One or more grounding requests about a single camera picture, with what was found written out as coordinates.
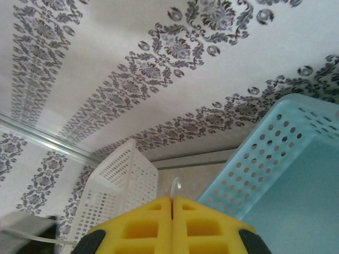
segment floral wallpaper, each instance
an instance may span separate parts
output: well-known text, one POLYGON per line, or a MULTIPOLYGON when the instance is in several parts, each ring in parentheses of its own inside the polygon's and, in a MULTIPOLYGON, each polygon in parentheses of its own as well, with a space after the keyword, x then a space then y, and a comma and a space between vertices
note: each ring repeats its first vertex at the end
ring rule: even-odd
MULTIPOLYGON (((283 95, 338 103, 339 38, 327 22, 339 11, 334 3, 7 1, 3 17, 13 25, 1 29, 12 42, 2 47, 12 63, 0 75, 12 83, 1 83, 10 92, 0 95, 0 111, 101 157, 130 138, 152 160, 217 150, 223 136, 248 133, 247 124, 283 95), (115 57, 102 65, 102 52, 115 57), (86 65, 93 72, 83 72, 86 65), (195 145, 216 134, 219 143, 195 145)), ((235 136, 226 148, 242 140, 235 136)))

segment basket hole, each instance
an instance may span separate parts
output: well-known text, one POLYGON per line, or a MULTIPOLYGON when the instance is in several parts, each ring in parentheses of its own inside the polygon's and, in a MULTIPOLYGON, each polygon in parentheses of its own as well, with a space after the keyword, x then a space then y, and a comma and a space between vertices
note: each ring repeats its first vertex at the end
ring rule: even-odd
POLYGON ((124 229, 124 239, 155 238, 158 237, 159 224, 156 221, 134 221, 124 229))
POLYGON ((150 210, 161 210, 161 204, 156 204, 150 208, 150 210))
POLYGON ((328 117, 326 117, 326 116, 324 116, 323 118, 324 118, 324 119, 325 119, 327 122, 330 122, 330 123, 332 122, 332 120, 331 120, 331 119, 329 119, 329 118, 328 118, 328 117))
POLYGON ((182 205, 182 210, 193 211, 193 210, 196 210, 196 208, 193 207, 193 206, 187 205, 187 204, 183 204, 182 205))
POLYGON ((188 237, 221 235, 219 223, 214 220, 188 220, 186 226, 188 237))
POLYGON ((154 254, 154 246, 117 247, 114 254, 154 254))

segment light blue plastic basket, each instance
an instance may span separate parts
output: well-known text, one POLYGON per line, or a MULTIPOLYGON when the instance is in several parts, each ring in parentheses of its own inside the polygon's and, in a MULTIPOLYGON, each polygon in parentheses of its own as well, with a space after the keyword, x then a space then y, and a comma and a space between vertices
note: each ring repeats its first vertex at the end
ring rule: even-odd
POLYGON ((253 225, 274 254, 338 253, 339 105, 281 98, 198 202, 253 225))

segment ventilation hole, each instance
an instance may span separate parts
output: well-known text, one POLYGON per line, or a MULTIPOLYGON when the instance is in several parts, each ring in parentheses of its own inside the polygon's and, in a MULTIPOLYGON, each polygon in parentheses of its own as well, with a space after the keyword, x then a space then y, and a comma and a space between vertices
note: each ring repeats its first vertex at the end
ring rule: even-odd
POLYGON ((337 131, 338 129, 336 127, 333 127, 332 125, 329 125, 328 127, 330 127, 332 130, 337 131))
POLYGON ((221 235, 219 223, 215 220, 191 219, 186 227, 188 237, 221 235))
POLYGON ((328 117, 326 117, 326 116, 324 116, 324 119, 326 120, 326 121, 328 121, 328 122, 332 122, 332 120, 331 119, 329 119, 328 117))

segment plastic basket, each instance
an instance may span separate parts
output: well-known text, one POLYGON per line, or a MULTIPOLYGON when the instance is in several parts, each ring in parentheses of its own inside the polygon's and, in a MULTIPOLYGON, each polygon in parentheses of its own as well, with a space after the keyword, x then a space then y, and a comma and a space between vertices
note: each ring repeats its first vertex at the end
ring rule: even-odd
POLYGON ((281 98, 198 202, 255 226, 272 253, 337 253, 339 105, 281 98))
MULTIPOLYGON (((158 170, 128 140, 89 177, 68 236, 79 241, 89 229, 156 198, 158 170)), ((69 253, 70 247, 64 247, 69 253)))

